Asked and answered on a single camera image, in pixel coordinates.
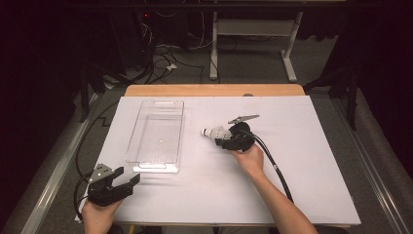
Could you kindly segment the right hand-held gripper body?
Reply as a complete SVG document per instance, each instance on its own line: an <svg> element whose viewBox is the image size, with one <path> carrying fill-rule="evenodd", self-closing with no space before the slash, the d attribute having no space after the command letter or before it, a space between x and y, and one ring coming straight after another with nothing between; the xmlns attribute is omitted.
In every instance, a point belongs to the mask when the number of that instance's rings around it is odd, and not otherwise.
<svg viewBox="0 0 413 234"><path fill-rule="evenodd" d="M250 148L250 146L255 142L255 139L250 129L250 126L246 121L258 117L258 114L253 114L247 116L239 116L229 121L229 124L235 126L236 133L234 136L230 138L230 140L232 141L231 144L228 146L224 146L222 148L235 151L241 150L242 152L247 151Z"/></svg>

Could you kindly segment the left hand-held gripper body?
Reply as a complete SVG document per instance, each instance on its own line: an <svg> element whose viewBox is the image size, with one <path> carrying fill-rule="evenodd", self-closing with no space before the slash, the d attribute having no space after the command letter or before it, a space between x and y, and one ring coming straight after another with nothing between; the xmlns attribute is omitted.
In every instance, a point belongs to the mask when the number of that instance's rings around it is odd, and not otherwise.
<svg viewBox="0 0 413 234"><path fill-rule="evenodd" d="M116 187L108 186L108 178L116 169L111 169L104 164L97 164L89 179L88 200L94 204L106 207L115 202L121 201L131 195L121 195L116 193Z"/></svg>

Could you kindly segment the white feather shuttlecock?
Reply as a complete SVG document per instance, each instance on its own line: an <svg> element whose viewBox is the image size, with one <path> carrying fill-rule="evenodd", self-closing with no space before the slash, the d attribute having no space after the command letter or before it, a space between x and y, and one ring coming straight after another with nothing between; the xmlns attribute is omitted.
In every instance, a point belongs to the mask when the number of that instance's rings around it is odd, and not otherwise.
<svg viewBox="0 0 413 234"><path fill-rule="evenodd" d="M202 135L211 139L230 139L232 137L231 132L222 126L202 129Z"/></svg>

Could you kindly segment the clear plastic container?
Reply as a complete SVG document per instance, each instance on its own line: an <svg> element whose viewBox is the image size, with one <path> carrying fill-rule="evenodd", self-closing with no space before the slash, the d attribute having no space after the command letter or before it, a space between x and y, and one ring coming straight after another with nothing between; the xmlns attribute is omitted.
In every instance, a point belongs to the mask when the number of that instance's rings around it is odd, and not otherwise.
<svg viewBox="0 0 413 234"><path fill-rule="evenodd" d="M180 164L183 100L144 100L131 134L126 162L136 173L176 174Z"/></svg>

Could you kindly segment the person's right hand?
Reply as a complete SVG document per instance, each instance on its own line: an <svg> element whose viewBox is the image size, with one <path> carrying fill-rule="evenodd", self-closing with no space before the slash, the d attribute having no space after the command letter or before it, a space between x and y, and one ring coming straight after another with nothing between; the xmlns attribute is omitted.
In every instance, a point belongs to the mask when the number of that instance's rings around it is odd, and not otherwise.
<svg viewBox="0 0 413 234"><path fill-rule="evenodd" d="M245 152L230 151L230 154L237 160L244 172L250 177L263 176L263 151L252 144Z"/></svg>

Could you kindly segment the person's left hand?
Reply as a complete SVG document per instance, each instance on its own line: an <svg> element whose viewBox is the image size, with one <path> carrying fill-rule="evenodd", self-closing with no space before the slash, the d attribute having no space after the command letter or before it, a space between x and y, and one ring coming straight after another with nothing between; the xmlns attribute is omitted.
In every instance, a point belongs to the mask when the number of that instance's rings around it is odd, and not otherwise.
<svg viewBox="0 0 413 234"><path fill-rule="evenodd" d="M101 207L87 201L82 209L85 234L107 234L112 227L114 216L123 201Z"/></svg>

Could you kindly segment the wooden table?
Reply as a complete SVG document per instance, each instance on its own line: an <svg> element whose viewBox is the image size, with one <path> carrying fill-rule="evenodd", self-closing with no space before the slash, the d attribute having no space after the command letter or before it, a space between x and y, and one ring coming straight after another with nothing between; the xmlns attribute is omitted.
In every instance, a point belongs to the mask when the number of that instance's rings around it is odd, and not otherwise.
<svg viewBox="0 0 413 234"><path fill-rule="evenodd" d="M126 97L301 97L305 96L299 85L281 84L227 84L227 85L131 85ZM319 234L349 234L333 226L315 227Z"/></svg>

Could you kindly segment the black metal stand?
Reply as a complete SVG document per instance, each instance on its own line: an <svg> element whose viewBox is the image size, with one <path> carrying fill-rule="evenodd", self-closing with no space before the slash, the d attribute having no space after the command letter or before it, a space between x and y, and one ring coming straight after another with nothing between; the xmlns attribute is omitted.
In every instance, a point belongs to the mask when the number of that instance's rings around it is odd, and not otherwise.
<svg viewBox="0 0 413 234"><path fill-rule="evenodd" d="M331 98L347 99L347 121L353 131L356 127L356 108L357 108L357 73L350 67L338 68L335 71L323 72L319 79L306 84L303 89L305 92L315 87L329 87L328 95Z"/></svg>
<svg viewBox="0 0 413 234"><path fill-rule="evenodd" d="M81 123L86 121L90 112L91 97L89 96L89 88L92 88L96 94L105 93L105 86L100 68L93 63L83 64L80 70Z"/></svg>

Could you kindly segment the grey metal floor rail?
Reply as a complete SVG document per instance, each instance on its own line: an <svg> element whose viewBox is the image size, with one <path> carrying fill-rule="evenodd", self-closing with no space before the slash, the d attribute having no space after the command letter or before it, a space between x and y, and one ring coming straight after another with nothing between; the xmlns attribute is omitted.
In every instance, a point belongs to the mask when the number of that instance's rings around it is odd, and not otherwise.
<svg viewBox="0 0 413 234"><path fill-rule="evenodd" d="M344 104L340 99L332 100L333 106L338 112L340 119L342 120L347 132L350 134L352 142L354 143L358 158L361 163L361 167L374 191L376 200L379 202L381 209L387 217L387 220L394 232L394 234L410 234L410 230L407 227L402 215L397 208L393 195L385 185L384 181L379 175L379 171L373 164L370 155L363 145L361 138L356 130L353 130L347 120L347 112Z"/></svg>
<svg viewBox="0 0 413 234"><path fill-rule="evenodd" d="M60 189L70 163L72 162L75 152L80 145L81 138L85 133L87 126L90 124L90 115L96 109L98 102L99 96L97 94L93 94L91 99L87 101L87 107L90 109L90 113L86 115L86 118L82 123L77 124L73 138L63 151L60 159L57 161L48 182L46 183L20 234L37 234Z"/></svg>

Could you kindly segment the white metal desk frame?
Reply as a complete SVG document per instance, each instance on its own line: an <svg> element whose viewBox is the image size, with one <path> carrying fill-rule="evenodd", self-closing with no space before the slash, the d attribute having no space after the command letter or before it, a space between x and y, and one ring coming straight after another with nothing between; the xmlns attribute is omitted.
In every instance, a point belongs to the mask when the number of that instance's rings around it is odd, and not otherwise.
<svg viewBox="0 0 413 234"><path fill-rule="evenodd" d="M228 36L275 36L288 37L288 45L280 54L288 80L297 82L297 77L290 59L296 36L301 25L302 12L298 12L295 19L269 20L269 19L219 19L216 12L212 17L212 39L209 62L209 79L217 80L218 75L218 50L217 39L219 35Z"/></svg>

